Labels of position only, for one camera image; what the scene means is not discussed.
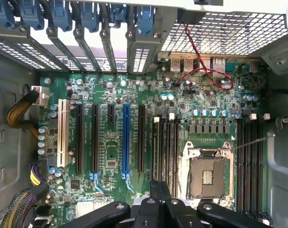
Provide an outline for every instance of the yellow and black wires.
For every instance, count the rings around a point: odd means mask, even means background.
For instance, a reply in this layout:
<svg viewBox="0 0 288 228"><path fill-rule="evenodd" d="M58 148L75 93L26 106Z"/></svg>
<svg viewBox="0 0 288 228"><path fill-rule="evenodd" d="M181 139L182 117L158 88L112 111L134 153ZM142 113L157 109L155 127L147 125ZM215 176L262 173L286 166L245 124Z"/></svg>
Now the yellow and black wires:
<svg viewBox="0 0 288 228"><path fill-rule="evenodd" d="M39 175L39 171L38 171L38 166L37 165L31 165L30 180L31 180L31 183L34 186L41 185L41 183L44 182L44 180Z"/></svg>
<svg viewBox="0 0 288 228"><path fill-rule="evenodd" d="M26 215L37 201L46 197L49 186L42 183L40 186L20 191L8 206L0 228L22 228Z"/></svg>
<svg viewBox="0 0 288 228"><path fill-rule="evenodd" d="M28 120L21 120L23 115L29 109L29 107L36 102L39 97L39 93L36 90L31 90L25 96L21 98L12 108L8 111L7 114L7 123L12 128L23 128L29 129L36 138L38 138L38 129Z"/></svg>

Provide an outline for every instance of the white pci slot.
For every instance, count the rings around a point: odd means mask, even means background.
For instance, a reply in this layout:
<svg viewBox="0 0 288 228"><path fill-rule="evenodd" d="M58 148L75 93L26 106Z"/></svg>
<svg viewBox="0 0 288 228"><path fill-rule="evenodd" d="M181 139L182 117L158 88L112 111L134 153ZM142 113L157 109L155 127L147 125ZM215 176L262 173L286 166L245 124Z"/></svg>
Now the white pci slot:
<svg viewBox="0 0 288 228"><path fill-rule="evenodd" d="M58 167L68 165L69 101L58 100Z"/></svg>

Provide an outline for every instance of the red and black wire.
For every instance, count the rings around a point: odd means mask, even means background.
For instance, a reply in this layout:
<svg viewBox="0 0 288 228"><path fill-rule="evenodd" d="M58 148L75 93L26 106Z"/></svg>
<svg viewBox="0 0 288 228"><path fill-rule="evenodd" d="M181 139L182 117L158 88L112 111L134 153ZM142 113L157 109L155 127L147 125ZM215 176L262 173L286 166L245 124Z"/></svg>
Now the red and black wire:
<svg viewBox="0 0 288 228"><path fill-rule="evenodd" d="M193 42L193 39L192 39L192 37L191 37L191 32L190 32L190 30L188 29L188 26L184 24L184 27L185 27L185 33L186 33L186 35L187 35L190 43L192 44L192 48L194 49L194 51L195 51L195 53L196 53L196 55L197 55L197 58L199 59L202 67L201 67L201 68L196 68L196 69L188 72L187 74L183 75L182 77L180 77L180 78L178 79L178 81L176 82L176 84L179 84L185 77L191 75L192 73L195 73L195 72L197 72L197 71L199 71L199 70L203 70L203 71L206 73L206 76L209 78L210 82L211 82L214 86L216 86L218 89L220 89L220 90L231 90L231 89L234 87L234 82L233 82L232 78L231 78L229 75L227 75L226 73L223 73L223 72L221 72L221 71L219 71L219 70L213 70L213 69L210 69L210 68L206 68L206 66L205 66L205 64L204 64L204 61L202 60L202 58L201 58L201 56L200 56L200 53L198 52L197 47L196 47L196 45L195 45L194 42ZM218 74L222 74L224 77L226 77L226 78L230 81L230 88L224 88L224 87L221 87L219 84L217 84L217 83L213 80L213 78L211 77L211 75L210 75L209 72L215 72L215 73L218 73Z"/></svg>

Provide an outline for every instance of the motherboard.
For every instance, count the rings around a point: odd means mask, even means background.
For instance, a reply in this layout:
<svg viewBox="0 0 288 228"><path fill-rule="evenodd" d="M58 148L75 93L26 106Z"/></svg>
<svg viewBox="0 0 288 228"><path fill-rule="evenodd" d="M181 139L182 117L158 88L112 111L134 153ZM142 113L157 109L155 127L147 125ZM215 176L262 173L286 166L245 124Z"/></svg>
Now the motherboard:
<svg viewBox="0 0 288 228"><path fill-rule="evenodd" d="M198 72L145 76L41 73L39 162L50 185L45 204L58 227L112 201L149 197L151 180L196 208L211 200L236 210L237 120L267 118L266 75L241 73L221 91ZM216 80L229 87L225 78Z"/></svg>

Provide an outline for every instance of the green circuit board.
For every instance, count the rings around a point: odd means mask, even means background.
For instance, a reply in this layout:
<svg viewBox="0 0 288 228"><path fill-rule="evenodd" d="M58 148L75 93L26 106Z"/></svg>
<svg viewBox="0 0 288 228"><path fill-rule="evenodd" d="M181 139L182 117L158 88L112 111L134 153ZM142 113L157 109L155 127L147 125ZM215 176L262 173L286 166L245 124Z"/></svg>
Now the green circuit board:
<svg viewBox="0 0 288 228"><path fill-rule="evenodd" d="M220 148L225 142L232 147L236 146L236 120L234 114L248 117L249 113L258 116L264 114L263 97L257 102L245 102L245 95L258 94L266 84L265 74L240 75L236 73L238 63L227 63L227 72L232 76L234 88L231 91L220 91L212 87L205 76L192 76L189 79L196 82L192 88L197 93L184 93L183 84L172 86L182 74L159 73L158 71L145 76L112 75L112 74L78 74L78 73L41 73L40 85L49 89L49 107L40 107L40 126L48 127L46 139L47 153L40 159L47 159L48 166L54 166L57 156L56 120L50 117L50 105L57 104L59 99L67 97L67 86L72 89L76 100L71 103L69 117L69 149L77 146L76 142L76 110L75 104L82 104L84 108L84 148L83 171L76 172L74 155L69 156L69 165L63 168L62 183L57 184L53 177L48 177L50 188L55 191L55 197L49 204L53 208L53 227L58 227L78 217L77 207L88 207L94 203L96 209L111 201L125 201L132 205L138 197L149 196L149 181L152 179L152 151L153 151L153 122L156 116L169 113L181 114L178 129L179 157L187 142L191 141L195 147ZM45 79L50 78L51 84L46 85ZM173 100L163 100L162 95L172 95ZM108 123L108 105L114 105L114 123ZM130 105L130 183L134 193L127 188L122 179L122 131L123 105ZM99 105L100 132L99 132L99 183L96 188L90 178L91 169L91 129L92 105ZM144 136L144 170L138 172L138 107L145 106L145 136ZM194 110L217 111L217 116L194 116ZM220 111L226 110L226 117L219 116ZM230 188L236 189L234 178L233 186L229 185L230 162L225 161L224 192L228 195ZM235 209L235 200L227 206Z"/></svg>

